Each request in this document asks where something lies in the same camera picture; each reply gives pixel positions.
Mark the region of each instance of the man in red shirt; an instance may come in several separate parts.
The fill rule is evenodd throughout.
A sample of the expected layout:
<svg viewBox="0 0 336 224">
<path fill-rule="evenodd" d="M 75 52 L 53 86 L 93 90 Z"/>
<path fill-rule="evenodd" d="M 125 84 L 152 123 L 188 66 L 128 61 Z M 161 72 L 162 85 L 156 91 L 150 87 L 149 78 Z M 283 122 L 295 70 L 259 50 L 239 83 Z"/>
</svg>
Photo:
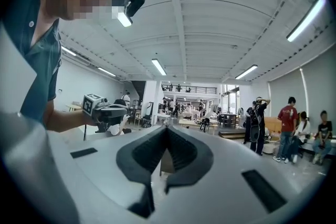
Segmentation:
<svg viewBox="0 0 336 224">
<path fill-rule="evenodd" d="M 294 107 L 296 100 L 294 97 L 288 99 L 288 105 L 280 110 L 278 119 L 281 120 L 281 136 L 280 136 L 280 147 L 277 156 L 273 159 L 277 162 L 281 162 L 281 159 L 286 159 L 286 153 L 288 147 L 291 143 L 292 136 L 295 134 L 296 130 L 296 120 L 298 119 L 298 112 Z"/>
</svg>

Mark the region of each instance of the staircase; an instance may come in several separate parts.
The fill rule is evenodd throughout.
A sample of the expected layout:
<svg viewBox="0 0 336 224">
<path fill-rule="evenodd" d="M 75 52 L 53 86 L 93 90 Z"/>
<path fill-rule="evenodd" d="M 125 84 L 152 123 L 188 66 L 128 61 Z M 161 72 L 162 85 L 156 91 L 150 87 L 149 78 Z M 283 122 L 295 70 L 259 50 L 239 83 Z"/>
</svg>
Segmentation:
<svg viewBox="0 0 336 224">
<path fill-rule="evenodd" d="M 142 102 L 143 93 L 145 91 L 146 81 L 132 81 L 132 84 L 139 95 L 139 101 Z"/>
</svg>

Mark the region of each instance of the white ceiling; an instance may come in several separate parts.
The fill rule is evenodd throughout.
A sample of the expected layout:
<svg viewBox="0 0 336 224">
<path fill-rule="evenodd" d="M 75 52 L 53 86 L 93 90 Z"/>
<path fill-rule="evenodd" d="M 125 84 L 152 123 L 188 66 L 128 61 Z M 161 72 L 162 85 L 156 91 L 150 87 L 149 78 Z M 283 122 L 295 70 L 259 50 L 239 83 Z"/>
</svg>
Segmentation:
<svg viewBox="0 0 336 224">
<path fill-rule="evenodd" d="M 288 59 L 295 57 L 299 66 L 299 56 L 316 47 L 320 31 L 333 19 L 329 4 L 294 42 L 286 40 L 313 1 L 146 0 L 131 27 L 108 16 L 98 22 L 62 21 L 60 32 L 66 47 L 120 80 L 243 84 L 232 78 L 251 65 L 258 68 L 244 80 L 270 79 L 266 75 L 281 73 Z M 329 33 L 334 42 L 334 32 Z M 153 58 L 167 77 L 157 71 Z"/>
</svg>

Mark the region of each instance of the ceiling light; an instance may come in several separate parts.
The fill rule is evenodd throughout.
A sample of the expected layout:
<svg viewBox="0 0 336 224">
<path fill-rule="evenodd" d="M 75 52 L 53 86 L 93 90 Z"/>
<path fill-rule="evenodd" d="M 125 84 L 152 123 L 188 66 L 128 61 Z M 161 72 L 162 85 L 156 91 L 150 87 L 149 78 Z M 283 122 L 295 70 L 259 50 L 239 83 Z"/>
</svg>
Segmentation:
<svg viewBox="0 0 336 224">
<path fill-rule="evenodd" d="M 69 49 L 67 49 L 63 46 L 62 46 L 62 50 L 65 50 L 66 52 L 70 53 L 71 55 L 76 56 L 76 54 L 74 52 L 72 52 L 71 50 L 69 50 Z"/>
<path fill-rule="evenodd" d="M 167 76 L 166 72 L 163 70 L 162 66 L 160 65 L 157 59 L 152 59 L 152 63 L 156 66 L 161 75 Z"/>
<path fill-rule="evenodd" d="M 249 74 L 250 72 L 252 72 L 253 70 L 255 70 L 257 67 L 258 67 L 257 65 L 251 66 L 249 69 L 245 70 L 243 73 L 241 73 L 240 75 L 236 76 L 236 79 L 241 79 L 242 77 L 246 76 L 247 74 Z"/>
<path fill-rule="evenodd" d="M 301 20 L 301 22 L 293 29 L 293 31 L 287 36 L 287 40 L 292 42 L 296 39 L 305 28 L 314 20 L 318 13 L 322 10 L 327 0 L 315 0 L 314 4 Z"/>
<path fill-rule="evenodd" d="M 132 25 L 132 20 L 124 12 L 118 12 L 118 20 L 124 27 L 129 27 Z"/>
<path fill-rule="evenodd" d="M 98 67 L 98 69 L 101 70 L 101 71 L 103 71 L 103 72 L 105 72 L 105 73 L 107 73 L 107 74 L 109 74 L 109 75 L 111 75 L 111 76 L 113 76 L 113 77 L 116 77 L 115 74 L 112 74 L 109 71 L 106 71 L 105 69 L 102 69 L 101 67 Z"/>
</svg>

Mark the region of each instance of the balcony railing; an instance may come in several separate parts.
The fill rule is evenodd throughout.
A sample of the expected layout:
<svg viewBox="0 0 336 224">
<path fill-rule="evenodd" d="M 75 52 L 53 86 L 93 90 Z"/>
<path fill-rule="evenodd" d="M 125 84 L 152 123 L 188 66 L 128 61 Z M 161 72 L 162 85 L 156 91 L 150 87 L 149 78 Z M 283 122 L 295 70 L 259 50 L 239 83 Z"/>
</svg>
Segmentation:
<svg viewBox="0 0 336 224">
<path fill-rule="evenodd" d="M 170 84 L 162 84 L 163 91 L 169 92 L 191 92 L 191 93 L 209 93 L 217 94 L 217 88 L 214 87 L 195 87 L 195 86 L 179 86 Z"/>
</svg>

